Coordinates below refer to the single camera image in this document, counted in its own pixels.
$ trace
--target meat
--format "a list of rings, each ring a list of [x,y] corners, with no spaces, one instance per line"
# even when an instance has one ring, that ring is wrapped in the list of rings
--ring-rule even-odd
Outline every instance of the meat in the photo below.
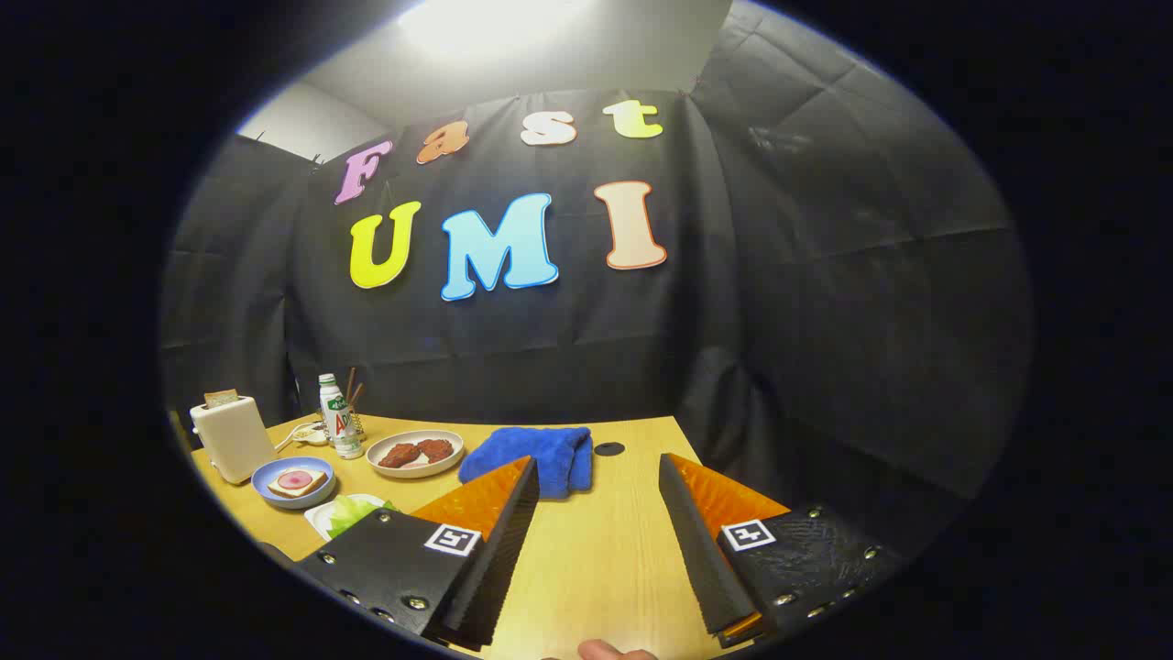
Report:
[[[382,468],[402,468],[420,457],[420,448],[412,443],[399,443],[391,448],[379,465]]]
[[[293,470],[282,475],[277,479],[277,485],[283,489],[297,490],[305,488],[312,481],[313,477],[305,470]]]
[[[443,461],[452,456],[452,443],[442,440],[420,441],[415,447],[420,448],[423,456],[428,457],[428,463]]]

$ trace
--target blue letter m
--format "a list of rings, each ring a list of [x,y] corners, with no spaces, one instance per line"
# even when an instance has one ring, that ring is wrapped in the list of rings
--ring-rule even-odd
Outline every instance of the blue letter m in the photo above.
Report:
[[[558,278],[558,266],[550,263],[545,251],[545,192],[523,195],[509,203],[496,233],[489,232],[476,211],[459,212],[443,220],[448,232],[448,283],[440,290],[446,300],[459,300],[473,294],[476,285],[468,278],[466,263],[473,265],[476,278],[486,291],[497,285],[501,266],[509,256],[506,286],[523,288],[549,284]]]

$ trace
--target blue cloth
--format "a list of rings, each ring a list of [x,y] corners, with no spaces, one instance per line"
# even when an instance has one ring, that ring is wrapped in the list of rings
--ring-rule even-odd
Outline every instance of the blue cloth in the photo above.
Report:
[[[542,499],[564,499],[570,491],[589,491],[592,443],[590,429],[497,429],[461,463],[461,484],[502,465],[531,456],[537,463]]]

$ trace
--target bread slice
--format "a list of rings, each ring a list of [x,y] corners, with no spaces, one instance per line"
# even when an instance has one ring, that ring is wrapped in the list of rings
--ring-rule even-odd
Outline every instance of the bread slice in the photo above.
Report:
[[[236,390],[223,390],[219,393],[204,394],[204,406],[208,410],[216,408],[217,406],[224,406],[226,403],[233,403],[236,400],[240,399]]]
[[[299,489],[287,489],[280,485],[282,477],[290,472],[305,472],[310,476],[310,483]],[[318,472],[317,470],[308,470],[306,468],[290,468],[287,470],[282,470],[282,474],[277,476],[271,484],[269,484],[269,492],[280,496],[284,498],[293,499],[296,497],[301,497],[316,491],[319,487],[326,483],[326,474]]]

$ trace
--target black curtain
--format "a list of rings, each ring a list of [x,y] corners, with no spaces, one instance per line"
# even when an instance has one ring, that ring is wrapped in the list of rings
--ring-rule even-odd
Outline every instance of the black curtain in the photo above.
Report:
[[[175,230],[161,299],[168,408],[191,429],[203,394],[255,397],[266,426],[297,416],[285,351],[285,268],[297,182],[313,163],[233,135]],[[198,448],[198,436],[191,435]]]
[[[646,121],[660,135],[616,131],[603,108],[630,98],[658,108]],[[577,138],[526,144],[522,120],[538,110],[570,113]],[[425,137],[456,120],[468,144],[419,164]],[[364,192],[335,203],[346,158],[386,140]],[[995,185],[899,83],[754,4],[733,4],[691,94],[502,98],[313,171],[249,163],[262,147],[236,140],[250,155],[222,158],[185,218],[208,227],[181,226],[171,271],[184,293],[164,309],[165,338],[178,340],[164,355],[187,369],[182,393],[196,403],[205,389],[251,389],[273,424],[316,408],[319,374],[357,367],[359,410],[372,415],[674,415],[705,464],[781,502],[822,499],[910,553],[975,497],[1009,435],[1031,318]],[[651,185],[650,225],[669,256],[621,271],[605,263],[611,227],[594,190],[630,179]],[[477,281],[472,297],[442,299],[441,223],[472,209],[495,231],[533,192],[552,198],[544,227],[558,279]],[[406,202],[421,206],[405,268],[360,288],[351,226],[384,216],[380,263],[387,216]]]
[[[1025,387],[1029,281],[998,191],[913,94],[752,2],[733,2],[692,98],[748,332],[692,381],[682,426],[762,492],[921,546],[976,496]],[[723,389],[738,395],[711,407]]]
[[[653,138],[619,135],[603,108],[656,106]],[[577,137],[522,142],[538,110],[574,116]],[[419,164],[425,137],[468,122],[462,149]],[[364,192],[335,204],[345,157],[391,140]],[[638,270],[606,265],[611,226],[596,186],[645,181],[655,239],[667,259]],[[473,209],[496,231],[510,202],[547,192],[545,241],[557,280],[500,283],[446,301],[448,234],[441,223]],[[357,145],[306,182],[290,254],[289,348],[303,390],[325,372],[358,367],[360,413],[414,420],[552,424],[671,415],[693,355],[738,353],[743,336],[725,178],[708,129],[687,96],[650,90],[558,91],[480,103]],[[411,251],[391,283],[360,288],[348,272],[351,226],[384,222],[374,263],[392,249],[387,213],[418,200]],[[508,268],[508,261],[502,272]],[[313,410],[303,397],[303,413]]]

